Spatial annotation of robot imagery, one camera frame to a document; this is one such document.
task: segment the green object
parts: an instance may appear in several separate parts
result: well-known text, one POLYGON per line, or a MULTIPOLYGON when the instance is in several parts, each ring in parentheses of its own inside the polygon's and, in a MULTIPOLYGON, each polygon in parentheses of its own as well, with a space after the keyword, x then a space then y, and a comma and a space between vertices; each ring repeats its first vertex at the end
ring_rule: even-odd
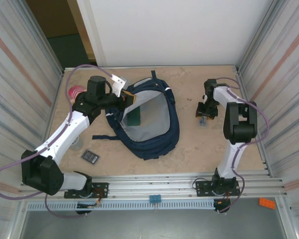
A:
POLYGON ((127 113, 127 125, 128 126, 139 126, 141 125, 141 109, 140 107, 135 108, 131 112, 127 113))

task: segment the gray backpack lining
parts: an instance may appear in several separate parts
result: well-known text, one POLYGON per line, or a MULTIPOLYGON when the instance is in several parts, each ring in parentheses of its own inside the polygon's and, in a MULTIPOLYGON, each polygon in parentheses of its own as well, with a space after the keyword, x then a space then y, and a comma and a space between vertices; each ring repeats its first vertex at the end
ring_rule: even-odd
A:
POLYGON ((145 141, 166 133, 170 127, 170 118, 166 97, 159 91, 136 93, 135 103, 126 108, 121 126, 129 138, 136 142, 145 141), (141 124, 128 126, 126 114, 140 106, 141 124))

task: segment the blue clip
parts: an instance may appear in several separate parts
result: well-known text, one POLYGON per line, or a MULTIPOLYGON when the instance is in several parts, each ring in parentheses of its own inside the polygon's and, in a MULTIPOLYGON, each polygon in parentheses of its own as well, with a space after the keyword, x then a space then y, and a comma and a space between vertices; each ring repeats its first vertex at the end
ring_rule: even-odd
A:
POLYGON ((149 202, 150 203, 160 203, 161 202, 161 197, 160 197, 160 194, 159 195, 150 195, 149 196, 149 202))

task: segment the black mounting plate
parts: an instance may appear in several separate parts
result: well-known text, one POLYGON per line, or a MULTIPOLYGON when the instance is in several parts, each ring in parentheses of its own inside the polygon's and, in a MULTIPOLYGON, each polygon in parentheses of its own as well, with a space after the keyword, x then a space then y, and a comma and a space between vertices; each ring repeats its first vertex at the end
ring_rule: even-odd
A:
MULTIPOLYGON (((108 197, 108 191, 109 191, 109 183, 92 183, 93 189, 101 189, 103 196, 102 198, 108 197)), ((68 190, 64 193, 64 198, 80 198, 80 199, 86 199, 86 198, 98 198, 98 196, 95 193, 91 193, 89 197, 82 197, 80 196, 80 191, 78 190, 68 190)))
MULTIPOLYGON (((196 182, 196 194, 198 197, 211 197, 211 196, 225 196, 225 193, 222 195, 217 195, 212 186, 212 181, 198 181, 196 182)), ((229 191, 229 196, 238 196, 240 194, 239 184, 236 181, 234 190, 229 191)))

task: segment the white wall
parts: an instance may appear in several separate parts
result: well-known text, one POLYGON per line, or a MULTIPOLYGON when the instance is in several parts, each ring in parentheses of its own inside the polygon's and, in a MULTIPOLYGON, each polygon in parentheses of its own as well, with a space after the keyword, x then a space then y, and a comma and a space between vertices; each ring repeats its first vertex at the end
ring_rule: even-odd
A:
POLYGON ((78 0, 99 66, 238 64, 272 0, 78 0))

